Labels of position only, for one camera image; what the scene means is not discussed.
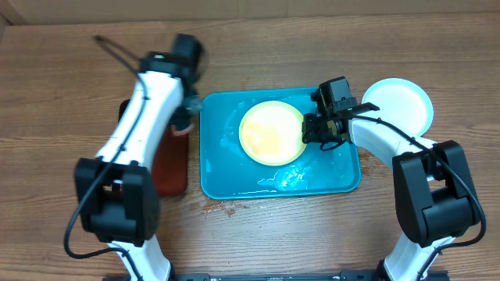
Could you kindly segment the green plate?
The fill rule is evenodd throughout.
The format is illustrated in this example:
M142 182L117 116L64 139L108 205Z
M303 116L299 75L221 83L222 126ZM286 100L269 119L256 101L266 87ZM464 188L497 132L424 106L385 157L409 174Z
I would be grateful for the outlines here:
M259 164L286 165L305 150L302 141L303 115L282 101L265 101L250 108L239 125L244 152Z

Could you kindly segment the light blue plate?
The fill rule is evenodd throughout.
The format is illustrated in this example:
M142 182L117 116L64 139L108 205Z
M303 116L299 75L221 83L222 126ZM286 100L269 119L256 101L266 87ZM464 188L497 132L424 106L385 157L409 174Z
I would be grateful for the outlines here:
M430 128L434 107L425 90L410 80L387 78L370 86L362 103L372 103L406 133L421 137Z

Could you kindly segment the round orange green sponge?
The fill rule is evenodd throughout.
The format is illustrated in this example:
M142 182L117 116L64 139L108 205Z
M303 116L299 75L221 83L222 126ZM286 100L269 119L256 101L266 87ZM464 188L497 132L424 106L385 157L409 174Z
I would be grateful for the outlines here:
M191 123L190 125L188 126L185 126L183 128L179 128L178 126L176 125L172 125L171 126L171 131L172 131L172 135L178 137L178 136L183 136L183 135L187 135L189 134L189 132L193 129L194 127L194 124Z

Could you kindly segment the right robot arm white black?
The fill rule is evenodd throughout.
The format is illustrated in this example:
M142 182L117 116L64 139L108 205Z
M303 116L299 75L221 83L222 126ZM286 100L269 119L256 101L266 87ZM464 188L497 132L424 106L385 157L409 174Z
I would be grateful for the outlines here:
M323 151L354 144L391 168L402 235L372 272L373 280L443 280L430 271L438 255L475 244L486 231L464 150L453 140L412 137L383 120L378 109L366 103L307 113L302 141Z

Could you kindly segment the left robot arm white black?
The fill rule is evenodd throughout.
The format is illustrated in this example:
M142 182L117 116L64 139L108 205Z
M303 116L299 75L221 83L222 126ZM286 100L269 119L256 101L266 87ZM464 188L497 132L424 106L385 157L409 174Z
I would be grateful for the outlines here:
M200 110L195 83L203 51L150 52L140 61L134 93L105 145L78 161L78 206L63 246L75 259L115 252L129 280L175 280L155 235L161 199L152 167L165 132L186 132Z

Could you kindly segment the dark red tray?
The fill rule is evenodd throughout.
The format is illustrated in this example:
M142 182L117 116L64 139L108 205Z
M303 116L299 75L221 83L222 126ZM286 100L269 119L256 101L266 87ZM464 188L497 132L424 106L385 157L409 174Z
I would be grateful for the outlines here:
M172 135L171 117L171 108L147 108L120 156L124 164L137 161L148 168L160 198L180 196L188 186L188 135Z

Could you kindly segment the teal plastic tray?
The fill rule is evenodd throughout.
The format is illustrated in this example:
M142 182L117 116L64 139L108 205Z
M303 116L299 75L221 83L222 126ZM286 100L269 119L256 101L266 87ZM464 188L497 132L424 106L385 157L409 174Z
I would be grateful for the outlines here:
M358 148L343 144L321 151L308 144L293 162L268 166L251 159L239 141L244 114L264 101L282 101L300 113L314 112L311 87L219 92L202 101L200 112L200 182L204 193L216 200L294 197L353 191L362 173Z

